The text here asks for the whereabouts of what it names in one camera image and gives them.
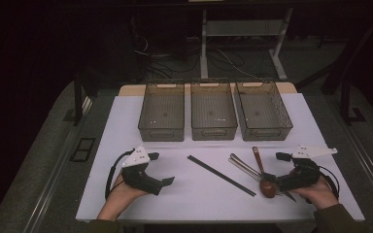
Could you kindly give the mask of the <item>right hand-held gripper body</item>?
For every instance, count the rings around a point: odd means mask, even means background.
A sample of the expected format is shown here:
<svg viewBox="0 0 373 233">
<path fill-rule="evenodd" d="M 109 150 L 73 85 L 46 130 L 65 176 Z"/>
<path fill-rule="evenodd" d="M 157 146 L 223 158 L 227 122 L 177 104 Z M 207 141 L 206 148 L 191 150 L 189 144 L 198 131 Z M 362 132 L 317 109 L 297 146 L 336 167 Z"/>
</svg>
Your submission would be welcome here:
<svg viewBox="0 0 373 233">
<path fill-rule="evenodd" d="M 288 191 L 315 184 L 321 176 L 321 171 L 313 158 L 337 152 L 336 148 L 299 145 L 294 152 L 290 153 L 292 160 L 288 161 L 293 163 L 294 168 L 287 175 L 277 178 L 279 189 Z"/>
</svg>

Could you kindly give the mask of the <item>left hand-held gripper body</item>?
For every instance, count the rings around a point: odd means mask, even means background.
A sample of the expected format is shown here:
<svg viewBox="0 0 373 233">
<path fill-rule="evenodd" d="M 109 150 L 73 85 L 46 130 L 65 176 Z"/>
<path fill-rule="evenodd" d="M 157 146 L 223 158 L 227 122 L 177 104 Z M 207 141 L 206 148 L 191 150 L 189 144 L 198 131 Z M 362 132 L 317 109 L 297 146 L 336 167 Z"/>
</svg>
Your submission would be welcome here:
<svg viewBox="0 0 373 233">
<path fill-rule="evenodd" d="M 150 177 L 146 173 L 151 161 L 153 160 L 150 160 L 145 147 L 141 145 L 131 152 L 129 157 L 122 163 L 121 175 L 126 184 L 147 193 L 158 195 L 163 188 L 161 181 Z"/>
</svg>

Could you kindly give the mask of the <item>brown wooden spoon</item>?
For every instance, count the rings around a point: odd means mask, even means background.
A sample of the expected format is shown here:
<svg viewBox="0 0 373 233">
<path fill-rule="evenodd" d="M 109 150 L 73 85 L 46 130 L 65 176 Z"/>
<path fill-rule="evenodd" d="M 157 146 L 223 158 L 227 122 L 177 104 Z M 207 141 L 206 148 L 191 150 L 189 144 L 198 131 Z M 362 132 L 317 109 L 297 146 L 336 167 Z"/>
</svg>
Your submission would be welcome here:
<svg viewBox="0 0 373 233">
<path fill-rule="evenodd" d="M 258 165 L 258 168 L 260 170 L 261 174 L 264 174 L 264 168 L 263 164 L 260 158 L 258 147 L 253 147 L 253 154 L 254 158 L 256 160 L 256 163 Z M 264 177 L 261 177 L 261 180 L 259 182 L 259 188 L 261 193 L 266 198 L 274 198 L 276 196 L 276 187 L 271 182 L 267 181 Z"/>
</svg>

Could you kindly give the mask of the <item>silver metal fork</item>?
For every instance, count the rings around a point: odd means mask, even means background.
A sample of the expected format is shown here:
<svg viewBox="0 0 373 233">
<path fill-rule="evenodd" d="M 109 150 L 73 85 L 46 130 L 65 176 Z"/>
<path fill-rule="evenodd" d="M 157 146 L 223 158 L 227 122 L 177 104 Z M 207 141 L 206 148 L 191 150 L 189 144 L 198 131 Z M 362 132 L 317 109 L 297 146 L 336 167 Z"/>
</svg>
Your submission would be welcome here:
<svg viewBox="0 0 373 233">
<path fill-rule="evenodd" d="M 228 161 L 231 162 L 233 165 L 235 165 L 240 170 L 242 170 L 243 172 L 245 172 L 250 177 L 254 178 L 256 181 L 260 182 L 261 175 L 256 170 L 254 170 L 249 165 L 247 165 L 245 162 L 237 158 L 233 158 L 233 157 L 230 157 Z"/>
</svg>

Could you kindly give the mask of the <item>translucent brown plastic bin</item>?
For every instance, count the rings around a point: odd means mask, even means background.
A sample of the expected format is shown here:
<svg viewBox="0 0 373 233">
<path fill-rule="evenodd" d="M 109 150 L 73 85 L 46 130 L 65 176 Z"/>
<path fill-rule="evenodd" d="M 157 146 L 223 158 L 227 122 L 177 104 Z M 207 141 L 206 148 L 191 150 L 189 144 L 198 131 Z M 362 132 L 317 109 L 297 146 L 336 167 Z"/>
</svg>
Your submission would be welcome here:
<svg viewBox="0 0 373 233">
<path fill-rule="evenodd" d="M 185 86 L 146 85 L 138 129 L 144 142 L 182 142 L 185 138 Z"/>
<path fill-rule="evenodd" d="M 234 98 L 244 141 L 287 138 L 293 124 L 275 83 L 236 83 Z"/>
<path fill-rule="evenodd" d="M 229 82 L 192 83 L 190 102 L 194 141 L 234 139 L 238 122 Z"/>
</svg>

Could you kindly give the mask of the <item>person's left hand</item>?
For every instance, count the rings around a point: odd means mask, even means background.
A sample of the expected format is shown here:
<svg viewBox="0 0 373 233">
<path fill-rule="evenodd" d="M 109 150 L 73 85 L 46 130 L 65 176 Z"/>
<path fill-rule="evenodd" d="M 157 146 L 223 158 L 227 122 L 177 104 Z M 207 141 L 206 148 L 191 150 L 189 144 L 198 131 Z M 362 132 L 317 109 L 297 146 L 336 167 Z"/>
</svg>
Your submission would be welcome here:
<svg viewBox="0 0 373 233">
<path fill-rule="evenodd" d="M 133 201 L 144 195 L 147 195 L 146 191 L 126 184 L 122 175 L 118 175 L 107 198 L 107 203 L 114 213 L 122 213 Z"/>
</svg>

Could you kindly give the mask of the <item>person's right hand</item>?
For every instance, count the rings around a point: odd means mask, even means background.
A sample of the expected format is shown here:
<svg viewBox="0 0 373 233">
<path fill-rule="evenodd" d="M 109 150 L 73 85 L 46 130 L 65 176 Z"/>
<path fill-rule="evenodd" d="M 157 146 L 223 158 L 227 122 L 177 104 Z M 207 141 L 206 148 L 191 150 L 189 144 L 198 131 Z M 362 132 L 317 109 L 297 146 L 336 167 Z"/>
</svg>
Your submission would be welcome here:
<svg viewBox="0 0 373 233">
<path fill-rule="evenodd" d="M 323 177 L 320 177 L 316 184 L 309 187 L 297 188 L 293 192 L 308 199 L 318 210 L 323 210 L 339 203 Z"/>
</svg>

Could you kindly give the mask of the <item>white table sheet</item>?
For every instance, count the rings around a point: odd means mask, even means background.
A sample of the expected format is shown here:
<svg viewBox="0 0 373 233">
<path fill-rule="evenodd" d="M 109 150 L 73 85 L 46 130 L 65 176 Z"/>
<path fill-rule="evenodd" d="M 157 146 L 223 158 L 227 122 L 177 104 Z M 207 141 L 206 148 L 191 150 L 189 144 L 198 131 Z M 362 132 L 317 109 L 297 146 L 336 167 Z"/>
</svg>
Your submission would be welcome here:
<svg viewBox="0 0 373 233">
<path fill-rule="evenodd" d="M 293 166 L 277 160 L 277 152 L 292 153 L 299 145 L 324 147 L 322 133 L 303 95 L 286 94 L 283 100 L 293 123 L 284 141 L 245 142 L 240 136 L 231 141 L 194 141 L 187 132 L 182 142 L 146 142 L 146 151 L 159 153 L 159 158 L 148 166 L 147 174 L 158 180 L 175 180 L 158 195 L 137 199 L 120 215 L 120 220 L 221 223 L 313 219 L 314 207 L 302 198 L 268 199 L 260 193 L 256 180 L 228 161 L 234 153 L 258 169 L 253 154 L 253 147 L 258 147 L 265 171 L 281 176 Z M 143 144 L 138 130 L 142 104 L 140 96 L 115 98 L 76 214 L 78 220 L 96 218 L 105 202 L 110 169 L 120 167 L 124 152 Z"/>
</svg>

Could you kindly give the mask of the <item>black metal stand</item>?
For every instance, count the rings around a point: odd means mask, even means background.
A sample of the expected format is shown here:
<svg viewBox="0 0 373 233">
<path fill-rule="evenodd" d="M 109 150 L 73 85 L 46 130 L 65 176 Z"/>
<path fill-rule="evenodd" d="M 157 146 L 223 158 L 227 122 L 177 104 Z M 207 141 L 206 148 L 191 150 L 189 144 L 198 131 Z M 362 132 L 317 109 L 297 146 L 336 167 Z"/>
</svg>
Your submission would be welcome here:
<svg viewBox="0 0 373 233">
<path fill-rule="evenodd" d="M 295 84 L 302 88 L 319 78 L 324 78 L 321 92 L 332 95 L 336 91 L 340 97 L 340 115 L 348 123 L 363 119 L 362 114 L 351 107 L 352 88 L 360 90 L 373 105 L 373 9 L 363 9 L 355 13 L 333 13 L 320 21 L 320 39 L 334 37 L 346 43 L 335 61 L 308 78 Z"/>
<path fill-rule="evenodd" d="M 96 84 L 94 83 L 90 73 L 88 71 L 78 71 L 74 77 L 74 125 L 78 125 L 84 115 L 85 96 L 93 96 L 95 93 Z"/>
</svg>

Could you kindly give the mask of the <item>white metal table frame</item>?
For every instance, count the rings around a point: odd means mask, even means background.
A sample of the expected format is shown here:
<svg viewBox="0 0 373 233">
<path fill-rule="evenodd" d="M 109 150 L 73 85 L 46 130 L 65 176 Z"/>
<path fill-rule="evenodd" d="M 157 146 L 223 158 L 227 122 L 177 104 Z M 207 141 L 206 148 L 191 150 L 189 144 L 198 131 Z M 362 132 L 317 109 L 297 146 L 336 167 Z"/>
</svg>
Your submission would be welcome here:
<svg viewBox="0 0 373 233">
<path fill-rule="evenodd" d="M 276 36 L 277 42 L 269 55 L 281 81 L 288 77 L 280 60 L 280 51 L 287 34 L 293 8 L 286 9 L 282 19 L 208 20 L 207 11 L 202 13 L 200 77 L 208 79 L 207 37 L 227 36 Z"/>
</svg>

